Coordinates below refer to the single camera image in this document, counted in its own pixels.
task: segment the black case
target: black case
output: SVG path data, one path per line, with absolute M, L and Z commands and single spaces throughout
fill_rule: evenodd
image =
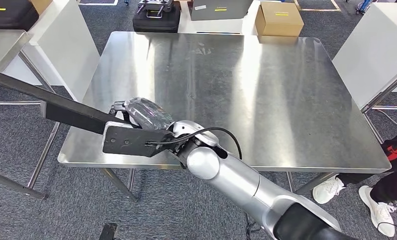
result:
M 136 14 L 132 19 L 135 32 L 177 33 L 181 8 L 174 4 L 170 12 L 163 12 L 161 18 L 148 18 L 147 11 Z
M 0 0 L 0 29 L 28 31 L 39 18 L 29 0 Z

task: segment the cable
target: cable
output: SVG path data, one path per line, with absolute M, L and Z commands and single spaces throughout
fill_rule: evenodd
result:
M 156 144 L 156 145 L 176 144 L 176 143 L 182 142 L 184 140 L 187 140 L 189 138 L 192 138 L 192 137 L 194 137 L 197 134 L 201 134 L 201 133 L 204 133 L 204 132 L 207 132 L 207 131 L 212 131 L 212 130 L 219 130 L 219 131 L 227 133 L 234 140 L 235 145 L 237 146 L 238 158 L 239 159 L 243 159 L 243 154 L 241 153 L 240 144 L 239 144 L 236 136 L 234 136 L 234 134 L 232 132 L 228 131 L 227 129 L 225 129 L 223 127 L 217 127 L 217 126 L 203 128 L 203 129 L 198 130 L 198 131 L 196 131 L 194 133 L 188 134 L 186 136 L 177 138 L 177 139 L 172 140 L 172 141 L 148 141 L 147 144 Z
M 241 152 L 240 143 L 238 142 L 236 136 L 232 132 L 230 132 L 229 130 L 227 130 L 227 129 L 223 128 L 223 127 L 217 127 L 217 126 L 203 128 L 203 129 L 198 130 L 198 131 L 196 131 L 194 133 L 188 134 L 186 136 L 177 138 L 177 139 L 172 140 L 172 141 L 149 141 L 149 142 L 147 142 L 147 144 L 155 144 L 155 145 L 176 144 L 176 143 L 182 142 L 184 140 L 187 140 L 189 138 L 192 138 L 192 137 L 194 137 L 197 134 L 201 134 L 201 133 L 204 133 L 204 132 L 207 132 L 207 131 L 212 131 L 212 130 L 218 130 L 218 131 L 222 131 L 222 132 L 227 133 L 232 138 L 232 140 L 234 140 L 235 145 L 237 146 L 238 158 L 240 160 L 243 159 L 243 154 Z M 244 216 L 245 216 L 245 239 L 246 240 L 251 240 L 250 239 L 250 233 L 259 232 L 262 228 L 252 229 L 253 226 L 256 224 L 256 222 L 250 223 L 249 215 L 246 212 L 244 212 Z
M 378 225 L 376 226 L 376 229 L 378 230 L 378 232 L 380 232 L 380 230 L 378 229 L 378 228 L 380 228 L 380 224 L 390 224 L 390 225 L 393 225 L 393 226 L 397 227 L 396 224 L 393 224 L 393 223 L 390 223 L 390 222 L 386 222 L 386 221 L 382 221 L 382 222 L 378 223 Z
M 378 112 L 384 114 L 388 119 L 390 119 L 394 124 L 397 125 L 397 122 L 395 120 L 393 120 L 389 115 L 387 115 L 387 113 L 385 113 L 384 111 L 381 111 L 380 109 L 376 109 Z

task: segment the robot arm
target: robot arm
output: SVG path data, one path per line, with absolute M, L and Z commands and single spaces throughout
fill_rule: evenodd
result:
M 342 234 L 338 222 L 318 205 L 277 186 L 219 146 L 218 138 L 208 130 L 220 128 L 204 129 L 188 120 L 172 123 L 169 114 L 143 98 L 116 102 L 106 114 L 2 73 L 0 87 L 43 100 L 47 119 L 103 134 L 104 153 L 152 157 L 169 151 L 273 239 L 353 239 Z M 115 117 L 118 111 L 124 120 Z

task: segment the table leg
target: table leg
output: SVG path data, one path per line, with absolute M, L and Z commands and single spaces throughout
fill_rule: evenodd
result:
M 26 186 L 23 186 L 3 175 L 0 174 L 0 184 L 9 187 L 11 189 L 14 189 L 18 192 L 24 193 L 26 195 L 32 196 L 36 199 L 42 200 L 46 198 L 46 195 L 44 193 L 35 191 L 34 189 L 28 188 Z
M 296 188 L 294 187 L 293 176 L 290 171 L 285 172 L 287 174 L 288 186 L 290 187 L 290 191 L 294 193 Z
M 306 183 L 297 191 L 295 191 L 296 194 L 304 194 L 306 192 L 309 192 L 310 190 L 314 189 L 314 187 L 318 186 L 319 184 L 325 182 L 326 180 L 332 178 L 335 176 L 337 173 L 335 172 L 326 172 L 326 173 L 321 173 L 314 179 L 310 180 L 310 182 Z
M 110 179 L 110 181 L 126 196 L 128 196 L 128 198 L 130 198 L 132 201 L 136 202 L 137 198 L 134 196 L 134 194 L 131 192 L 132 190 L 132 185 L 134 182 L 134 169 L 131 168 L 129 171 L 129 184 L 128 187 L 125 186 L 125 184 L 119 179 L 119 177 L 116 175 L 115 172 L 113 172 L 112 169 L 110 168 L 100 168 L 101 172 L 108 177 L 108 179 Z
M 44 162 L 46 160 L 47 154 L 49 154 L 50 147 L 54 141 L 54 138 L 56 137 L 57 130 L 59 129 L 60 122 L 56 122 L 54 124 L 53 129 L 51 130 L 50 136 L 48 137 L 47 142 L 45 143 L 45 147 L 42 150 L 41 156 L 39 157 L 38 163 L 36 164 L 36 167 L 33 171 L 32 176 L 30 177 L 30 180 L 27 184 L 27 187 L 30 189 L 34 188 L 35 182 L 37 181 L 38 175 L 41 172 L 41 169 L 43 168 Z

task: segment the metal table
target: metal table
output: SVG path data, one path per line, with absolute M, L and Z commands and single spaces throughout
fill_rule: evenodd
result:
M 43 78 L 40 72 L 35 68 L 29 58 L 23 51 L 23 47 L 30 40 L 29 35 L 24 30 L 0 30 L 0 72 L 3 72 L 10 64 L 10 62 L 19 56 L 26 66 L 32 71 L 35 77 L 43 85 L 43 87 L 51 92 L 54 90 L 51 88 L 49 83 Z M 40 101 L 0 101 L 0 105 L 39 105 Z M 41 168 L 43 167 L 46 156 L 50 150 L 50 146 L 56 136 L 59 123 L 54 124 L 51 130 L 50 136 L 45 144 L 45 147 L 41 153 L 38 163 L 33 171 L 33 174 L 26 186 L 19 184 L 3 175 L 0 174 L 0 184 L 3 184 L 9 188 L 12 188 L 21 193 L 25 193 L 37 199 L 44 199 L 46 195 L 44 193 L 34 190 L 34 185 L 37 181 L 38 175 L 40 174 Z
M 83 103 L 108 112 L 114 101 L 136 96 L 155 101 L 175 120 L 232 131 L 244 162 L 258 171 L 324 173 L 302 191 L 332 172 L 391 168 L 316 38 L 113 32 Z M 229 136 L 215 134 L 237 153 Z M 58 161 L 107 171 L 179 168 L 166 152 L 106 154 L 101 142 L 101 135 L 72 127 Z

